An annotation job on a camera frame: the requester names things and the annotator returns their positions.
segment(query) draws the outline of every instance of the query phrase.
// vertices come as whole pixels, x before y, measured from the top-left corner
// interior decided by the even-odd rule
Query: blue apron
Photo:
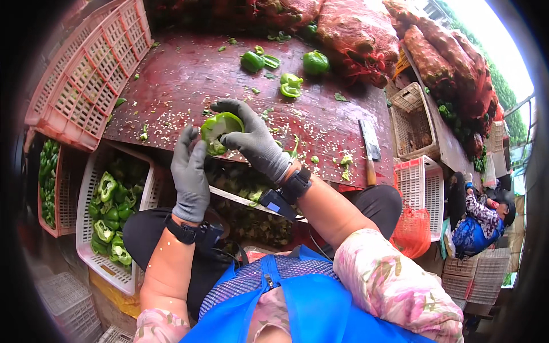
[[[456,246],[456,256],[474,256],[482,252],[495,242],[504,230],[503,220],[500,219],[497,228],[492,232],[492,237],[487,239],[480,223],[473,217],[465,217],[453,233],[452,241]]]
[[[295,257],[267,255],[237,271],[230,266],[181,340],[245,343],[259,297],[282,287],[293,343],[434,342],[359,309],[324,257],[301,246]]]

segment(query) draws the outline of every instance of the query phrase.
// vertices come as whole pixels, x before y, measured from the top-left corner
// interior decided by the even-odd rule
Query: gray work glove
[[[200,140],[189,156],[189,145],[198,136],[198,129],[187,125],[181,132],[175,149],[171,172],[177,190],[177,203],[172,213],[192,223],[200,223],[210,203],[210,188],[204,173],[206,142]]]
[[[234,99],[220,99],[211,105],[211,109],[230,112],[244,122],[245,133],[224,134],[220,139],[221,144],[230,150],[238,149],[254,168],[274,182],[280,182],[288,170],[290,155],[283,153],[282,148],[276,144],[263,119],[245,102]]]

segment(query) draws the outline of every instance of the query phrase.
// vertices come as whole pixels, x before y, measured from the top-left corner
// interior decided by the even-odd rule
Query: floral shirt
[[[396,250],[381,233],[362,229],[335,252],[334,272],[364,311],[440,343],[463,342],[461,309],[438,281]],[[247,342],[253,343],[269,325],[290,334],[281,287],[261,295],[252,315]],[[179,342],[188,323],[160,309],[137,318],[134,343]]]
[[[473,194],[467,194],[465,197],[465,206],[467,214],[475,218],[480,224],[480,227],[482,227],[484,238],[492,238],[494,231],[497,230],[500,225],[500,216],[497,212],[479,204]],[[463,220],[457,222],[456,229],[460,227],[462,222]]]

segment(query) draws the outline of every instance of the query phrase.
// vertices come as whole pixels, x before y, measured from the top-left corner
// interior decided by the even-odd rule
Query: blue mesh fabric
[[[329,276],[337,281],[331,262],[320,260],[302,261],[299,257],[286,257],[274,255],[278,268],[278,274],[282,279],[288,279],[309,274],[321,274]],[[236,276],[230,280],[215,286],[204,298],[198,314],[198,320],[212,307],[234,296],[245,294],[258,289],[261,286],[261,260],[254,261],[236,271]]]

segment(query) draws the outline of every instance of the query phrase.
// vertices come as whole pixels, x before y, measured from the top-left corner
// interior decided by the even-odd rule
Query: red wooden table
[[[323,178],[356,187],[366,186],[366,152],[358,119],[372,121],[376,130],[381,161],[375,162],[378,184],[393,183],[393,151],[389,113],[383,90],[375,87],[346,89],[341,79],[331,73],[321,78],[307,77],[300,57],[313,48],[292,38],[279,43],[266,38],[235,36],[237,44],[228,43],[227,36],[190,32],[153,32],[160,45],[152,48],[130,78],[121,97],[127,102],[113,111],[113,118],[104,138],[173,150],[181,129],[191,123],[202,125],[203,110],[219,98],[246,99],[256,112],[274,108],[268,113],[267,125],[278,128],[272,135],[285,149],[294,148],[297,134],[301,163]],[[265,68],[250,74],[240,67],[239,55],[261,45],[266,54],[281,60],[277,69]],[[269,80],[270,72],[278,77]],[[280,75],[290,72],[303,77],[302,96],[286,98],[279,92]],[[255,87],[261,91],[254,94]],[[349,102],[337,101],[335,92]],[[139,135],[148,124],[148,140]],[[353,155],[350,182],[341,179],[344,168],[339,161]],[[318,156],[319,163],[311,162]],[[237,151],[229,151],[224,159],[244,162]]]

